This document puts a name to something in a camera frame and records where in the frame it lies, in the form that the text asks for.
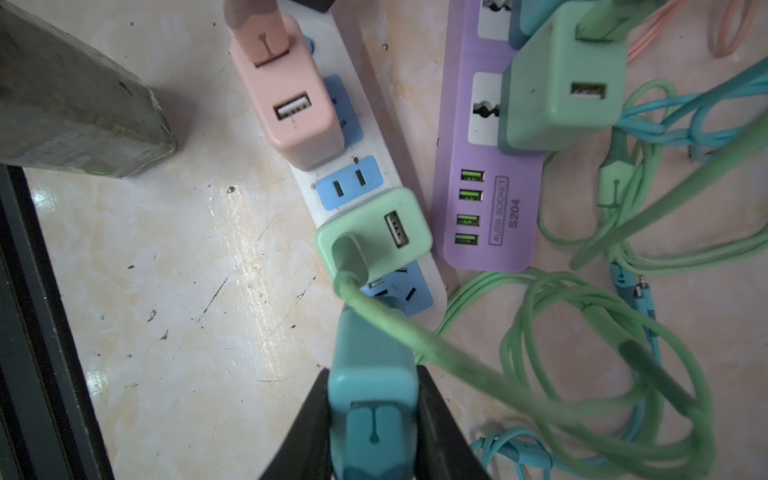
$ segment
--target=cable plug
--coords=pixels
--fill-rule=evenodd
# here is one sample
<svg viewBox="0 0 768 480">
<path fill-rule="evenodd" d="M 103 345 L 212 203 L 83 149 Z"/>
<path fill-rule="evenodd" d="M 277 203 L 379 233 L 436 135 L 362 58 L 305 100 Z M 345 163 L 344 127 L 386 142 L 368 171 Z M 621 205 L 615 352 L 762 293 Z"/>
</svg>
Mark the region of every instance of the cable plug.
<svg viewBox="0 0 768 480">
<path fill-rule="evenodd" d="M 611 279 L 614 281 L 616 292 L 627 305 L 634 308 L 634 291 L 637 285 L 637 277 L 629 270 L 625 270 L 616 262 L 611 262 Z"/>
<path fill-rule="evenodd" d="M 599 170 L 598 207 L 621 206 L 634 170 L 634 162 L 627 149 L 627 132 L 614 127 L 611 129 L 611 148 Z"/>
<path fill-rule="evenodd" d="M 650 319 L 656 319 L 656 306 L 654 305 L 654 295 L 650 291 L 650 285 L 645 282 L 645 277 L 637 277 L 637 285 L 634 288 L 634 309 Z M 645 329 L 649 338 L 659 336 L 652 329 Z"/>
</svg>

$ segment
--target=green usb charger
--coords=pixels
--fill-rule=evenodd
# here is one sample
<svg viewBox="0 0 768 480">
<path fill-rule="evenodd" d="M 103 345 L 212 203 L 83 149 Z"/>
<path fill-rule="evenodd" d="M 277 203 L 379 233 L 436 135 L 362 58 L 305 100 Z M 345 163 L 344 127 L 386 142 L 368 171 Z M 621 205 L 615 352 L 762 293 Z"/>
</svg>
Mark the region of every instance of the green usb charger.
<svg viewBox="0 0 768 480">
<path fill-rule="evenodd" d="M 619 121 L 627 39 L 577 39 L 595 5 L 561 5 L 505 70 L 498 146 L 506 154 L 560 150 Z"/>
<path fill-rule="evenodd" d="M 432 234 L 416 195 L 397 187 L 322 225 L 315 246 L 337 289 L 339 271 L 366 285 L 417 261 L 432 249 Z"/>
</svg>

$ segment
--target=charger plug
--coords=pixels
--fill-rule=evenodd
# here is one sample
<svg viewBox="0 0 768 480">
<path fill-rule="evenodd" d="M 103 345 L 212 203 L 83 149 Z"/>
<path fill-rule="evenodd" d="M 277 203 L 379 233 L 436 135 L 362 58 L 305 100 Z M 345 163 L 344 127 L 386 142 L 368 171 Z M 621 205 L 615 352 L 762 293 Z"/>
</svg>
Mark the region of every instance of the charger plug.
<svg viewBox="0 0 768 480">
<path fill-rule="evenodd" d="M 344 152 L 333 102 L 296 20 L 282 15 L 286 54 L 257 67 L 238 37 L 230 53 L 267 140 L 291 165 L 308 171 Z"/>
<path fill-rule="evenodd" d="M 363 286 L 426 255 L 432 234 L 416 196 L 398 187 L 323 224 L 315 245 L 334 286 L 340 271 Z"/>
<path fill-rule="evenodd" d="M 560 150 L 621 117 L 627 40 L 577 40 L 593 6 L 561 5 L 505 70 L 498 146 L 506 154 Z"/>
</svg>

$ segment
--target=charging cable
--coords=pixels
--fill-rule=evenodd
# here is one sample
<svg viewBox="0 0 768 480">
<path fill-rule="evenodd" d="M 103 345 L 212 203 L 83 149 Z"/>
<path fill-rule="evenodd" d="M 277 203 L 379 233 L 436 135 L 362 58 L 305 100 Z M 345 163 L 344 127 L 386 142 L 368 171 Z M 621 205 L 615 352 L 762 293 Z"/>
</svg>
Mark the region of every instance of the charging cable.
<svg viewBox="0 0 768 480">
<path fill-rule="evenodd" d="M 656 319 L 656 308 L 654 306 L 653 295 L 648 285 L 640 275 L 638 278 L 631 272 L 622 269 L 618 264 L 611 264 L 611 277 L 616 287 L 618 296 L 632 306 L 639 313 Z M 650 350 L 654 355 L 654 360 L 661 365 L 661 351 L 659 348 L 658 334 L 652 329 L 646 329 Z M 637 373 L 634 376 L 635 382 L 638 380 Z M 640 427 L 645 420 L 645 402 L 640 401 L 632 412 L 632 416 L 622 439 L 632 442 L 637 437 Z M 526 442 L 520 437 L 533 439 L 535 443 Z M 525 480 L 525 471 L 522 466 L 540 468 L 544 471 L 544 479 L 550 478 L 550 471 L 558 468 L 560 470 L 574 473 L 569 467 L 561 462 L 552 452 L 549 452 L 544 446 L 543 441 L 538 434 L 525 427 L 516 427 L 507 432 L 492 432 L 488 437 L 481 437 L 475 440 L 470 449 L 481 449 L 480 464 L 483 468 L 488 468 L 495 455 L 503 455 L 515 463 L 518 472 L 518 479 Z M 603 465 L 607 462 L 604 457 L 599 455 L 584 460 L 593 465 Z"/>
<path fill-rule="evenodd" d="M 650 44 L 654 43 L 661 33 L 671 25 L 675 18 L 683 11 L 689 0 L 670 0 L 665 6 L 656 10 L 642 24 L 652 22 L 646 31 L 629 47 L 627 63 L 631 63 L 639 57 Z"/>
<path fill-rule="evenodd" d="M 349 258 L 356 257 L 358 255 L 354 252 L 349 253 Z M 337 294 L 352 309 L 408 346 L 417 359 L 431 360 L 478 391 L 531 416 L 554 457 L 568 471 L 587 478 L 615 478 L 631 473 L 660 480 L 702 478 L 710 471 L 715 454 L 713 406 L 707 380 L 698 362 L 671 330 L 631 309 L 615 294 L 569 272 L 545 273 L 529 268 L 518 275 L 481 273 L 452 296 L 441 326 L 436 333 L 430 333 L 401 312 L 361 293 L 360 275 L 354 273 L 358 267 L 351 263 L 346 263 L 349 270 L 338 272 L 333 284 Z M 528 289 L 512 328 L 502 340 L 502 374 L 445 342 L 440 336 L 469 305 L 487 292 L 508 284 L 522 284 Z M 543 367 L 533 332 L 535 320 L 560 301 L 578 308 L 584 320 L 638 374 L 637 382 L 629 392 L 612 399 L 589 399 L 576 403 L 562 400 Z M 694 385 L 695 398 L 654 360 L 651 348 L 643 346 L 647 342 L 644 327 L 656 332 L 678 355 Z M 545 396 L 531 389 L 523 360 L 524 348 Z M 693 428 L 685 439 L 670 445 L 655 445 L 664 399 L 687 417 Z M 639 402 L 644 402 L 644 420 L 633 442 L 603 435 L 583 424 L 587 419 L 629 409 Z M 575 458 L 565 450 L 555 429 L 580 439 L 604 458 L 604 462 Z M 658 462 L 674 462 L 675 466 L 656 466 Z"/>
<path fill-rule="evenodd" d="M 669 259 L 651 259 L 638 255 L 628 239 L 681 207 L 766 145 L 768 111 L 764 111 L 746 127 L 732 128 L 713 134 L 704 134 L 701 130 L 704 117 L 718 101 L 731 98 L 729 95 L 768 93 L 766 79 L 761 77 L 766 71 L 768 71 L 768 58 L 748 68 L 732 80 L 700 95 L 674 97 L 674 86 L 666 80 L 652 81 L 640 87 L 627 100 L 624 118 L 618 124 L 626 132 L 639 137 L 632 155 L 627 151 L 626 132 L 615 128 L 611 136 L 611 149 L 600 168 L 598 188 L 598 206 L 601 208 L 600 226 L 589 238 L 566 240 L 549 231 L 542 212 L 539 212 L 538 226 L 542 235 L 558 245 L 579 249 L 571 259 L 570 267 L 573 270 L 582 268 L 604 253 L 610 261 L 618 263 L 622 268 L 642 275 L 689 272 L 741 260 L 765 250 L 768 247 L 768 224 L 751 237 L 692 255 Z M 661 88 L 668 98 L 633 108 L 637 99 L 652 88 Z M 673 107 L 678 104 L 683 106 L 673 110 Z M 665 118 L 661 124 L 653 124 L 634 117 L 658 108 L 666 109 Z M 691 112 L 695 113 L 689 129 L 667 132 L 669 126 Z M 700 157 L 703 156 L 702 150 L 705 147 L 719 148 L 712 154 L 708 154 L 711 161 L 655 204 L 641 211 L 663 152 L 663 144 L 654 142 L 665 141 L 668 144 L 689 144 L 692 153 Z M 556 157 L 557 153 L 554 153 L 545 161 L 545 175 Z"/>
<path fill-rule="evenodd" d="M 741 18 L 739 29 L 729 43 L 730 24 L 733 17 L 736 16 L 739 5 L 746 4 L 744 15 Z M 755 21 L 757 11 L 760 10 L 760 0 L 730 0 L 730 3 L 723 13 L 723 20 L 720 22 L 720 29 L 717 32 L 717 41 L 715 43 L 714 54 L 716 57 L 727 57 L 734 53 L 744 42 L 746 34 L 749 32 L 752 22 Z"/>
</svg>

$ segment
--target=usb connector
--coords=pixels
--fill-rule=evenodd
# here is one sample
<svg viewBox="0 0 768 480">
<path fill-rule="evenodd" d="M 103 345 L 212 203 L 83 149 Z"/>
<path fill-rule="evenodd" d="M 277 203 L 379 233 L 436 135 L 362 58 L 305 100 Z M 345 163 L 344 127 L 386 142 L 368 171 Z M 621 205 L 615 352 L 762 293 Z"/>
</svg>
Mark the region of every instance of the usb connector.
<svg viewBox="0 0 768 480">
<path fill-rule="evenodd" d="M 294 98 L 278 107 L 275 107 L 275 113 L 278 120 L 285 120 L 286 118 L 299 113 L 302 110 L 312 106 L 310 98 L 306 95 L 306 92 L 302 93 L 298 98 Z"/>
</svg>

